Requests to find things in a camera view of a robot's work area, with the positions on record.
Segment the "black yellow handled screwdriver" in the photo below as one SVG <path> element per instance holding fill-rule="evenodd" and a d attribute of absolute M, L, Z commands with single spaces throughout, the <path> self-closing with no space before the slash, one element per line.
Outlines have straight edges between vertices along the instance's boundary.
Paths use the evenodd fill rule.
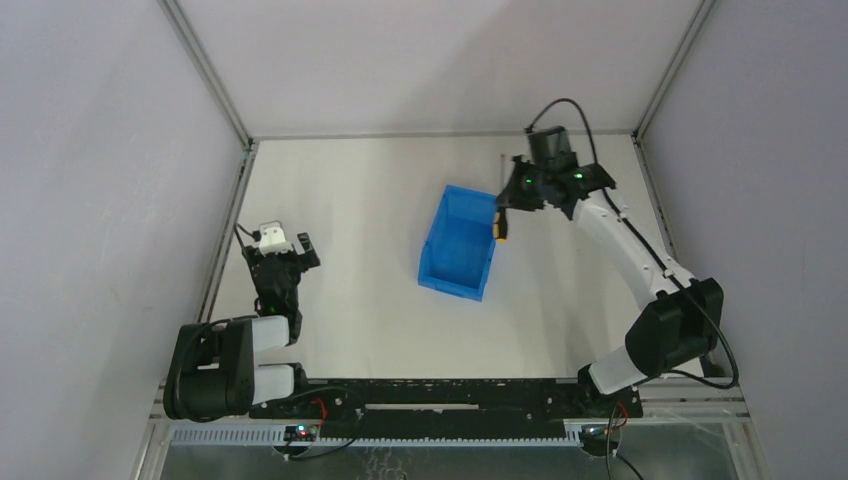
<path fill-rule="evenodd" d="M 506 217 L 506 209 L 501 205 L 501 196 L 508 183 L 507 175 L 507 158 L 505 154 L 500 155 L 499 159 L 499 188 L 500 191 L 496 195 L 495 200 L 495 217 L 493 222 L 493 237 L 497 242 L 505 242 L 508 235 L 508 222 Z"/>

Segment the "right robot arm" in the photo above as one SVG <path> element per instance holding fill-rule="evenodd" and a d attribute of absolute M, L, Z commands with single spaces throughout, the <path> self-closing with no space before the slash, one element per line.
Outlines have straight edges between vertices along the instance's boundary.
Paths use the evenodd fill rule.
<path fill-rule="evenodd" d="M 591 395 L 608 396 L 674 371 L 723 341 L 723 290 L 699 280 L 643 235 L 616 183 L 596 161 L 578 162 L 562 126 L 525 130 L 530 156 L 513 157 L 513 169 L 495 200 L 493 236 L 508 235 L 508 210 L 561 211 L 610 257 L 641 312 L 622 346 L 583 367 L 579 382 Z"/>

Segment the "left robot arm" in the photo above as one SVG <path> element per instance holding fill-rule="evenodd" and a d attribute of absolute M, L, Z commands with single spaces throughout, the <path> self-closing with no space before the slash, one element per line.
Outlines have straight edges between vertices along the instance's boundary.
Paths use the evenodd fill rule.
<path fill-rule="evenodd" d="M 294 247 L 273 224 L 257 245 L 243 246 L 256 290 L 254 314 L 180 328 L 163 393 L 168 418 L 206 423 L 294 394 L 297 365 L 262 365 L 258 356 L 300 337 L 298 287 L 320 259 L 307 233 L 297 240 Z"/>

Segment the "blue plastic storage bin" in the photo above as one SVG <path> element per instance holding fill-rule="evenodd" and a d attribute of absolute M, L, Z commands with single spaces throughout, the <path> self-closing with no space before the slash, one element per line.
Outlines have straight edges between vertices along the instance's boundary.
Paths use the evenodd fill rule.
<path fill-rule="evenodd" d="M 495 217 L 494 195 L 446 186 L 421 250 L 418 284 L 482 301 L 496 248 Z"/>

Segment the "small green circuit board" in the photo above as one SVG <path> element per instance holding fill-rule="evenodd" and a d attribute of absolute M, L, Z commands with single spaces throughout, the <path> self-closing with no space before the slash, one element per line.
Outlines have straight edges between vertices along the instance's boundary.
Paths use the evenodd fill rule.
<path fill-rule="evenodd" d="M 286 426 L 283 435 L 285 443 L 314 442 L 320 433 L 317 425 Z"/>

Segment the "aluminium frame front rail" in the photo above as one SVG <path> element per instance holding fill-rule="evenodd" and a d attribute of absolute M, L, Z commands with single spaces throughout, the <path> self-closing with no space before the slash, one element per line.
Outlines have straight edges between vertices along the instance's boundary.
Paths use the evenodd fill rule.
<path fill-rule="evenodd" d="M 739 389 L 667 377 L 592 398 L 574 379 L 326 379 L 287 399 L 209 423 L 170 417 L 154 401 L 149 428 L 173 443 L 211 445 L 546 446 L 600 439 L 606 429 L 750 423 Z"/>

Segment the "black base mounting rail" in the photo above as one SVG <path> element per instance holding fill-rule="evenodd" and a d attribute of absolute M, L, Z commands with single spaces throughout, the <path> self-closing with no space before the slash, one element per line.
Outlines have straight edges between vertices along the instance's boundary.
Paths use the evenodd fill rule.
<path fill-rule="evenodd" d="M 644 415 L 633 387 L 604 396 L 575 379 L 313 379 L 252 407 L 251 419 L 320 421 L 326 439 L 555 439 L 568 422 L 620 426 Z"/>

